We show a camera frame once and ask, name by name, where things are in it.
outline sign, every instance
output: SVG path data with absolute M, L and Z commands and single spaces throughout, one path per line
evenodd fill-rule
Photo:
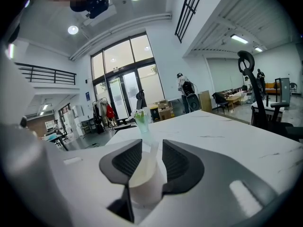
M 87 92 L 85 95 L 86 95 L 86 101 L 90 101 L 89 92 Z

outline gray device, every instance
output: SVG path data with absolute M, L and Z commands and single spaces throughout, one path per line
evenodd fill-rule
M 128 181 L 142 154 L 142 140 L 59 152 L 18 126 L 0 126 L 10 135 L 0 149 L 4 175 L 25 206 L 50 226 L 134 226 Z M 146 227 L 232 226 L 250 222 L 229 184 L 245 183 L 263 210 L 276 192 L 232 158 L 184 143 L 163 140 L 168 182 L 162 200 L 139 224 Z

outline red jacket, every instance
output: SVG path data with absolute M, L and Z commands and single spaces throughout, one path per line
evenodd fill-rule
M 115 116 L 115 113 L 114 113 L 112 107 L 109 106 L 109 105 L 107 105 L 106 116 L 107 116 L 109 119 L 112 119 L 112 118 L 114 118 L 114 116 Z

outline clear glass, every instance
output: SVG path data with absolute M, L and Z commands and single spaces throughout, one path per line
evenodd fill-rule
M 148 131 L 148 119 L 147 119 L 147 115 L 144 114 L 144 111 L 135 113 L 134 119 L 141 133 L 145 133 Z
M 146 35 L 131 39 L 135 61 L 153 57 L 150 42 Z
M 106 73 L 113 71 L 114 69 L 118 69 L 120 67 L 134 63 L 131 44 L 129 40 L 107 49 L 106 51 L 104 51 L 104 56 Z
M 164 100 L 164 94 L 157 70 L 157 66 L 150 65 L 138 69 L 142 89 L 147 105 Z
M 93 57 L 93 76 L 94 79 L 99 78 L 104 75 L 104 68 L 103 68 L 103 53 L 100 53 Z
M 97 91 L 97 100 L 106 97 L 108 103 L 110 103 L 108 89 L 105 82 L 101 82 L 100 84 L 96 85 L 96 91 Z
M 124 97 L 121 90 L 120 78 L 116 78 L 109 81 L 109 86 L 112 91 L 114 104 L 117 110 L 117 119 L 128 118 Z
M 131 105 L 132 112 L 134 112 L 137 108 L 137 98 L 136 95 L 139 92 L 136 75 L 134 72 L 126 74 L 123 76 L 124 85 L 126 88 L 126 93 L 128 96 L 129 104 Z

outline white ceiling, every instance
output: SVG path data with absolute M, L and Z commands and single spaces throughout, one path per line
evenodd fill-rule
M 115 15 L 95 26 L 86 26 L 83 16 L 73 12 L 69 6 L 50 0 L 35 0 L 21 18 L 19 38 L 71 56 L 90 39 L 116 25 L 166 10 L 166 0 L 110 0 L 110 3 L 115 6 Z M 67 32 L 71 25 L 80 29 L 76 35 Z
M 232 40 L 233 34 L 249 43 Z M 246 50 L 254 54 L 258 53 L 255 47 L 268 50 L 298 39 L 300 35 L 277 0 L 228 0 L 193 51 L 207 55 Z
M 25 115 L 28 116 L 37 114 L 37 116 L 39 116 L 43 111 L 45 104 L 48 104 L 48 107 L 45 110 L 45 114 L 48 114 L 48 111 L 57 109 L 64 99 L 72 98 L 73 96 L 74 95 L 70 94 L 35 95 L 32 102 L 28 106 Z

